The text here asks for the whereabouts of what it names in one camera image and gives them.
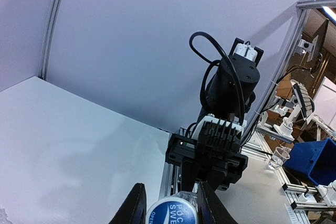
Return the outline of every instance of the blue plastic container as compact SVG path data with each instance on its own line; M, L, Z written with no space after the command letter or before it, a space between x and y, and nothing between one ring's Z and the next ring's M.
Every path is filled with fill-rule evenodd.
M324 141L297 143L283 166L306 176L316 186L336 179L336 143Z

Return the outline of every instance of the transparent cup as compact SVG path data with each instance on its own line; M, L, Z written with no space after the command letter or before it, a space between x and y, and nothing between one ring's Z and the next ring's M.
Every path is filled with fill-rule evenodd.
M272 170L277 170L289 159L289 157L288 152L286 152L284 148L276 147L272 158L268 162L268 167Z

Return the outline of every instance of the white table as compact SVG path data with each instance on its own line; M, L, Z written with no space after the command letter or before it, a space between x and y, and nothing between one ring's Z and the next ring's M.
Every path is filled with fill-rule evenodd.
M36 77L0 92L0 207L13 224L108 223L158 200L169 134Z

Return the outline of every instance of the fluorescent light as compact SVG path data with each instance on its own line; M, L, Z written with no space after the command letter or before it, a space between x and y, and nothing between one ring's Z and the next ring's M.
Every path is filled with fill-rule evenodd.
M336 13L334 13L329 7L323 6L322 8L336 22Z

